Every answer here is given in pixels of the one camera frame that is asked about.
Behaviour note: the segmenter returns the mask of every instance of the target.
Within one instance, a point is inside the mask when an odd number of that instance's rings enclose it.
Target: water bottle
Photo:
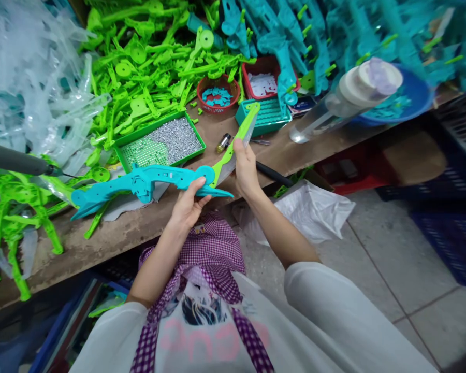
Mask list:
[[[327,93],[290,130],[290,139],[302,144],[336,130],[392,96],[402,85],[400,71],[372,58],[346,72],[334,92]]]

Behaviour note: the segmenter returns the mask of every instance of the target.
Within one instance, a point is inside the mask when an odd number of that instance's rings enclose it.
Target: workbench surface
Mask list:
[[[222,117],[213,115],[197,115],[197,109],[188,109],[191,118],[199,118],[196,128],[207,145],[205,153],[194,158],[187,168],[207,164],[212,166],[222,155],[215,153],[215,147],[225,133],[234,135],[238,125],[234,119],[234,111]],[[296,144],[288,136],[290,128],[298,119],[292,121],[280,131],[265,135],[263,139],[271,141],[270,146],[251,143],[257,159],[265,165],[288,176],[309,165],[319,162],[335,153],[362,142],[388,129],[380,127],[356,127],[348,125],[344,128],[323,134],[305,144]],[[259,174],[262,187],[272,183]],[[219,187],[231,192],[235,198],[215,198],[206,206],[206,211],[218,209],[240,195],[235,188],[234,177],[228,177]],[[151,204],[137,211],[126,212],[113,222],[101,222],[90,240],[83,235],[90,227],[92,217],[70,221],[75,213],[68,209],[53,219],[57,233],[64,245],[65,252],[54,255],[51,243],[43,229],[39,231],[39,243],[35,256],[35,264],[31,277],[27,280],[31,293],[37,293],[60,281],[72,277],[84,270],[100,264],[124,251],[134,248],[163,231],[171,216],[178,191],[173,185],[164,193],[158,204]],[[0,309],[19,300],[19,291],[13,280],[2,276],[0,281]]]

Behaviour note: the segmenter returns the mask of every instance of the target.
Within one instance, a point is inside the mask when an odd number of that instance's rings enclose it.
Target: bottle cap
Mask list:
[[[399,69],[373,57],[349,70],[340,79],[338,87],[352,104],[372,108],[396,93],[402,82]]]

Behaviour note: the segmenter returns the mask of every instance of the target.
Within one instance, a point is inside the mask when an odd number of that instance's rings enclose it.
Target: gray floor tile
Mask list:
[[[466,288],[459,288],[411,316],[441,368],[466,355]]]
[[[457,286],[402,202],[382,202],[374,190],[356,202],[349,223],[407,314]]]
[[[283,290],[285,269],[271,248],[250,240],[239,226],[234,227],[233,231],[240,238],[248,278],[269,293],[286,300]]]
[[[361,246],[350,226],[342,228],[343,240],[318,244],[323,264],[352,280],[390,321],[404,317],[404,312]]]
[[[426,348],[425,344],[414,330],[413,326],[409,322],[408,319],[402,319],[401,321],[396,322],[395,327],[402,333],[404,337],[407,338],[411,344],[416,347],[416,349],[424,356],[426,359],[433,365],[436,369],[438,369],[438,365],[433,360],[430,352]]]

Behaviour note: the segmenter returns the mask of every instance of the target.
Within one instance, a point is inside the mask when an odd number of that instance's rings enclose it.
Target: blue plastic bowl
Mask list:
[[[411,105],[406,107],[398,118],[376,118],[369,117],[366,113],[361,114],[353,120],[354,123],[366,127],[376,127],[385,124],[398,124],[417,117],[427,111],[435,98],[435,90],[431,90],[428,83],[420,79],[415,73],[407,70],[400,64],[394,64],[404,77],[402,83],[404,95],[411,99]]]

